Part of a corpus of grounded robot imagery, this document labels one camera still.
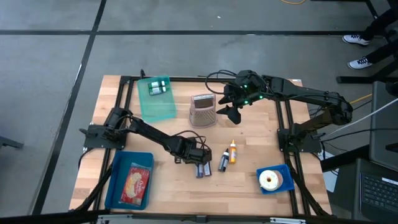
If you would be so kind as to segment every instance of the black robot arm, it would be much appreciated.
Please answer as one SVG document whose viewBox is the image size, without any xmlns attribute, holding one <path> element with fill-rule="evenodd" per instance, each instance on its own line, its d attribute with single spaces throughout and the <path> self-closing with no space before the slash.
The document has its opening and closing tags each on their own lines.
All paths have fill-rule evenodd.
<svg viewBox="0 0 398 224">
<path fill-rule="evenodd" d="M 130 121 L 130 125 L 126 126 L 126 121 Z M 132 115 L 132 112 L 122 108 L 112 108 L 103 126 L 99 126 L 95 130 L 96 134 L 100 134 L 100 138 L 111 142 L 118 142 L 126 137 L 127 133 L 139 134 L 151 141 L 163 146 L 163 148 L 175 157 L 175 162 L 180 160 L 185 163 L 206 164 L 211 161 L 211 149 L 202 141 L 198 142 L 199 136 L 185 138 L 179 135 L 169 136 L 162 131 L 145 123 L 140 118 Z M 81 129 L 87 138 L 93 136 L 93 133 Z"/>
<path fill-rule="evenodd" d="M 217 113 L 226 114 L 233 123 L 239 124 L 241 115 L 238 109 L 264 98 L 274 101 L 297 100 L 323 107 L 324 113 L 321 115 L 302 124 L 293 124 L 289 129 L 291 139 L 300 140 L 307 133 L 329 124 L 343 125 L 352 120 L 352 106 L 338 93 L 296 86 L 284 78 L 259 76 L 251 70 L 240 71 L 233 81 L 225 85 L 224 97 L 218 103 L 232 103 L 232 107 L 227 105 Z"/>
</svg>

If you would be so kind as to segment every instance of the wooden tabletop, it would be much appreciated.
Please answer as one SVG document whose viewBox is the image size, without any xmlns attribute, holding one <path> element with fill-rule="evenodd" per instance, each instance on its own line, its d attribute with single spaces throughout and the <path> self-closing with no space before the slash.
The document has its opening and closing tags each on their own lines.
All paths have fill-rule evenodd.
<svg viewBox="0 0 398 224">
<path fill-rule="evenodd" d="M 103 124 L 114 106 L 119 80 L 118 75 L 104 76 L 93 115 L 95 124 Z M 292 82 L 301 86 L 300 80 L 292 80 Z M 151 124 L 167 134 L 192 129 L 188 123 L 190 97 L 208 93 L 204 83 L 201 82 L 172 82 L 171 85 L 177 105 L 177 117 Z M 220 83 L 209 83 L 209 86 L 215 91 L 223 90 L 223 85 Z M 292 101 L 291 105 L 296 123 L 309 119 L 305 103 Z M 130 110 L 135 116 L 141 117 L 136 83 L 134 83 Z M 289 193 L 263 195 L 256 178 L 256 169 L 284 163 L 277 142 L 276 130 L 279 126 L 275 102 L 257 101 L 252 106 L 244 107 L 240 112 L 242 122 L 239 125 L 233 124 L 226 116 L 218 115 L 216 125 L 205 129 L 193 129 L 199 135 L 206 136 L 206 143 L 213 152 L 211 161 L 213 175 L 202 179 L 195 178 L 194 165 L 175 164 L 174 158 L 164 151 L 162 146 L 137 134 L 128 134 L 125 151 L 151 152 L 155 158 L 148 206 L 143 211 L 133 212 L 291 216 Z M 217 167 L 221 155 L 232 139 L 235 140 L 238 150 L 237 162 L 228 165 L 225 173 L 218 172 Z M 70 208 L 79 206 L 97 184 L 103 155 L 104 149 L 94 149 L 83 158 Z M 319 160 L 309 153 L 300 155 L 306 186 L 322 208 L 331 213 Z M 107 188 L 108 184 L 103 190 L 102 208 Z M 301 195 L 296 185 L 295 189 L 298 209 L 300 213 L 303 213 Z"/>
</svg>

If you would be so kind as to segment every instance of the laptop keyboard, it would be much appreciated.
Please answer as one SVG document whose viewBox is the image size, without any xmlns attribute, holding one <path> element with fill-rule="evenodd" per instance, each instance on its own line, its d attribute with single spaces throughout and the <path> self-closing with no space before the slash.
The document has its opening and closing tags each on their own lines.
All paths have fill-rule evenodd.
<svg viewBox="0 0 398 224">
<path fill-rule="evenodd" d="M 398 185 L 362 174 L 362 202 L 398 213 Z"/>
</svg>

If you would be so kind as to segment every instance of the white tape roll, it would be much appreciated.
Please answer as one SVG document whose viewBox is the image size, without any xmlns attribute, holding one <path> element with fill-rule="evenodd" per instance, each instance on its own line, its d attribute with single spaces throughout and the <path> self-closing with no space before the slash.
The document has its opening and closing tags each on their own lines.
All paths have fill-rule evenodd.
<svg viewBox="0 0 398 224">
<path fill-rule="evenodd" d="M 283 181 L 284 179 L 282 174 L 277 170 L 262 171 L 259 177 L 260 186 L 268 191 L 278 189 L 282 185 Z"/>
</svg>

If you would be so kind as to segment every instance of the chair leg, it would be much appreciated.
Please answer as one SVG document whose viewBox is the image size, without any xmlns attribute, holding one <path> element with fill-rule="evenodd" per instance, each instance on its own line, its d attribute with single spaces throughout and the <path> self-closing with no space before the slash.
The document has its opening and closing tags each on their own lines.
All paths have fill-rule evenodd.
<svg viewBox="0 0 398 224">
<path fill-rule="evenodd" d="M 24 144 L 0 136 L 0 148 L 1 148 L 1 146 L 11 146 L 16 149 L 22 149 Z"/>
</svg>

